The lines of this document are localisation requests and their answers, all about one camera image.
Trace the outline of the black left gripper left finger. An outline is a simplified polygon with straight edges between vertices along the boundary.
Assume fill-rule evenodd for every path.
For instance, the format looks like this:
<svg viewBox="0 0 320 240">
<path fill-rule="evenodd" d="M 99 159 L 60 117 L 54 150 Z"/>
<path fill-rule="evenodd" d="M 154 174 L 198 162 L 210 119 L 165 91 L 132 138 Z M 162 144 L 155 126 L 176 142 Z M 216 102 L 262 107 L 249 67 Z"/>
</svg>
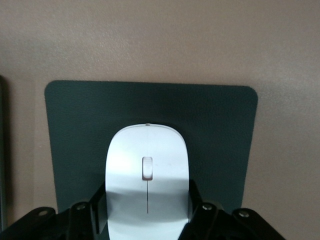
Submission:
<svg viewBox="0 0 320 240">
<path fill-rule="evenodd" d="M 107 224 L 106 190 L 103 183 L 89 201 L 73 204 L 57 213 L 38 207 L 3 232 L 2 240 L 97 240 Z"/>
</svg>

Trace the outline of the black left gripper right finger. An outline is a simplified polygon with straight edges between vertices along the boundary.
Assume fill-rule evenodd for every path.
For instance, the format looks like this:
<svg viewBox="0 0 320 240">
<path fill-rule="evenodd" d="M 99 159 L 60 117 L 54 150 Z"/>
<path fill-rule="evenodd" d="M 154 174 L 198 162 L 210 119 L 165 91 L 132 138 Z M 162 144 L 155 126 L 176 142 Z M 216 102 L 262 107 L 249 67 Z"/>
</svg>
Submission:
<svg viewBox="0 0 320 240">
<path fill-rule="evenodd" d="M 183 240 L 283 240 L 261 215 L 249 208 L 226 213 L 204 201 L 196 182 L 189 181 L 191 218 L 182 230 Z"/>
</svg>

